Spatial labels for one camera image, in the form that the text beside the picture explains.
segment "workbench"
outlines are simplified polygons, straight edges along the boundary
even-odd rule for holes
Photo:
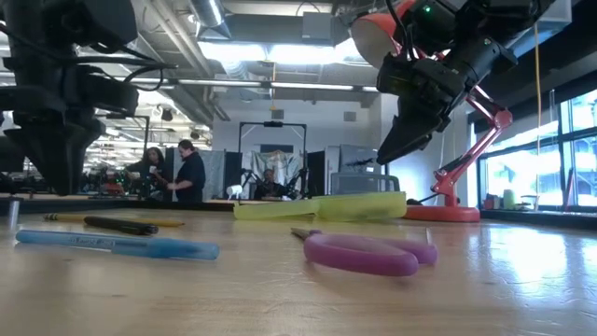
[[[104,210],[89,214],[105,215]],[[16,245],[0,229],[2,335],[481,336],[594,335],[597,240],[591,232],[310,217],[235,221],[230,212],[115,209],[184,220],[159,236],[216,242],[215,261],[147,259]],[[100,232],[21,215],[20,229]],[[291,227],[408,238],[439,262],[391,278],[305,262]]]

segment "pink scissors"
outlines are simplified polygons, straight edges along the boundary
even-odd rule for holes
[[[408,276],[419,264],[437,261],[435,245],[407,240],[371,238],[349,234],[323,234],[319,230],[291,229],[305,242],[308,261],[359,273]]]

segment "blue pen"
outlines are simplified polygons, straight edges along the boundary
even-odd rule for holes
[[[100,248],[112,253],[149,257],[214,260],[220,253],[214,243],[190,242],[173,238],[131,238],[114,235],[21,230],[21,243]]]

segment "chair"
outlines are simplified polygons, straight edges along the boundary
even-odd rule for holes
[[[330,179],[330,194],[332,195],[400,191],[398,178],[390,175],[332,173]]]

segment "glass wall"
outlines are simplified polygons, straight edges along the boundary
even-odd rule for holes
[[[486,194],[536,195],[542,209],[597,206],[597,90],[557,106],[557,119],[490,146],[479,158],[479,203]],[[537,155],[537,136],[540,152]]]

